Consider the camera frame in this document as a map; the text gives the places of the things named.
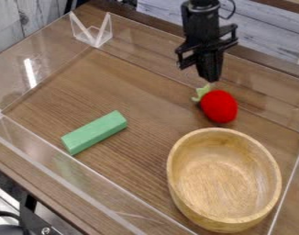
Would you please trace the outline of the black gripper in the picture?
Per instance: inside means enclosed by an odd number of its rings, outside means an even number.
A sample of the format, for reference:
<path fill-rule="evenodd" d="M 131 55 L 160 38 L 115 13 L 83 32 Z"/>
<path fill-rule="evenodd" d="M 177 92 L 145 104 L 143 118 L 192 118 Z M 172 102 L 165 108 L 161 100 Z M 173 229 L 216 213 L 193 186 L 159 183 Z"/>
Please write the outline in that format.
<path fill-rule="evenodd" d="M 236 29 L 235 24 L 220 27 L 219 34 L 213 39 L 207 38 L 207 41 L 187 37 L 184 43 L 175 49 L 179 69 L 184 70 L 195 65 L 199 76 L 208 83 L 217 82 L 221 75 L 224 50 L 237 44 Z"/>

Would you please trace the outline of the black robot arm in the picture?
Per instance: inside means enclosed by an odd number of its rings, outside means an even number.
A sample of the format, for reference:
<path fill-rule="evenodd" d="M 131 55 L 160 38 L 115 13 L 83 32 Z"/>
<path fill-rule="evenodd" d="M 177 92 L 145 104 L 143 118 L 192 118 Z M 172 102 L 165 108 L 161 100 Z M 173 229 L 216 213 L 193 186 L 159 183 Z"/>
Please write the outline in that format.
<path fill-rule="evenodd" d="M 180 7 L 185 40 L 175 49 L 177 67 L 195 65 L 208 83 L 219 81 L 224 51 L 237 44 L 237 25 L 219 25 L 219 8 L 219 0 L 185 0 Z"/>

